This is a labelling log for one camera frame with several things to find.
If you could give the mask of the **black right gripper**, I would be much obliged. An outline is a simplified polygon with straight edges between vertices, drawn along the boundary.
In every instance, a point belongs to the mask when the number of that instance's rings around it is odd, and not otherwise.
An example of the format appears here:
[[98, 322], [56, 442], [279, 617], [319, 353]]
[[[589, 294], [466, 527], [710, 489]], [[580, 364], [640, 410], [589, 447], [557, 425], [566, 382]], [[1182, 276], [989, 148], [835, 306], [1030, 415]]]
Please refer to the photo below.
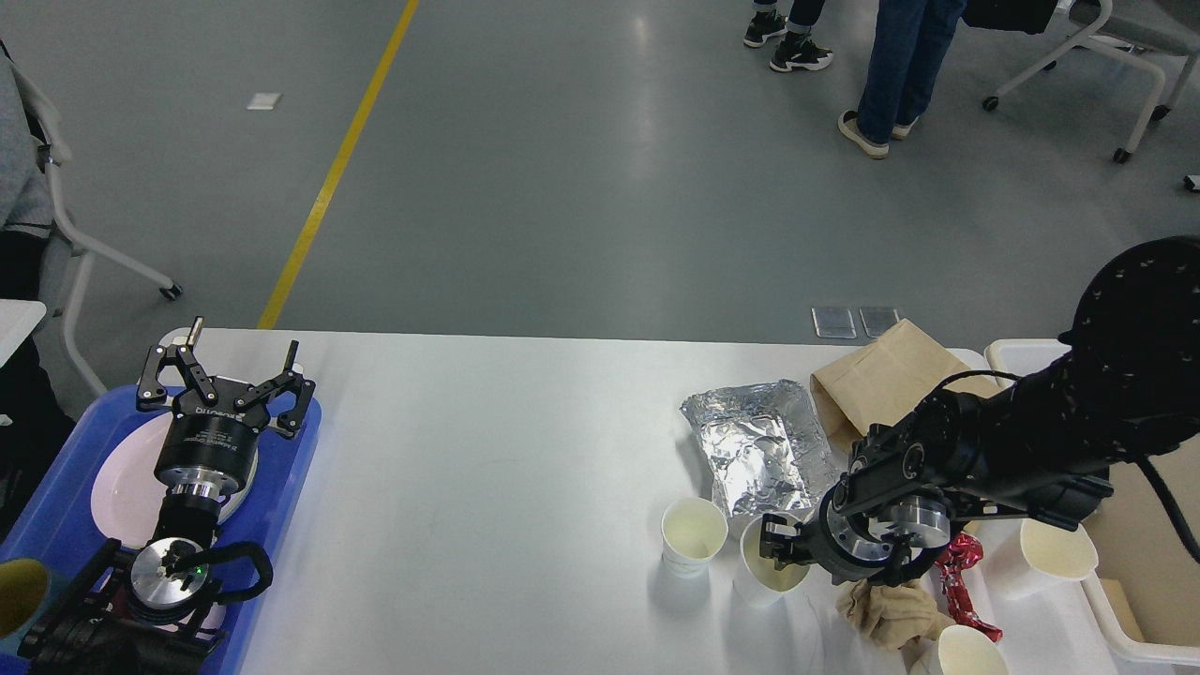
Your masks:
[[866, 580], [899, 586], [924, 577], [948, 546], [949, 507], [929, 495], [908, 495], [884, 504], [877, 516], [839, 513], [827, 494], [806, 524], [767, 513], [758, 528], [758, 557], [775, 571], [818, 565], [832, 584]]

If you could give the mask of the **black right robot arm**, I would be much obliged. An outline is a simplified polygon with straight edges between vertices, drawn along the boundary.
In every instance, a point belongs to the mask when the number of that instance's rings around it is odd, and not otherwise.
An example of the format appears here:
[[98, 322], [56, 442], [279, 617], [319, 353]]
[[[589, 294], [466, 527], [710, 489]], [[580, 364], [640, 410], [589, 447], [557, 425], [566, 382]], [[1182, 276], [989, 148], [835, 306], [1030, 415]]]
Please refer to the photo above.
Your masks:
[[1069, 533], [1134, 464], [1186, 550], [1196, 538], [1151, 459], [1196, 436], [1199, 244], [1129, 247], [1088, 283], [1067, 353], [992, 398], [938, 382], [914, 410], [874, 424], [805, 522], [764, 516], [758, 557], [818, 565], [832, 581], [896, 586], [929, 571], [970, 521], [1033, 518]]

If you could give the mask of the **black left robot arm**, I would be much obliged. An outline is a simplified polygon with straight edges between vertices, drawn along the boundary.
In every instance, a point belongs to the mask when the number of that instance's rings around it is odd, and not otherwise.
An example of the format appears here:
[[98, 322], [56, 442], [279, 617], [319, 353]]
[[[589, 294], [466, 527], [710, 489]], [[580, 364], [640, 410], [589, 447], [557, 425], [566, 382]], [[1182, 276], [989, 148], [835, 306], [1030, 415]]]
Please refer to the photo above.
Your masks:
[[232, 674], [316, 450], [316, 383], [295, 362], [253, 384], [209, 374], [202, 324], [155, 345], [136, 387], [82, 416], [2, 543], [46, 565], [5, 674]]

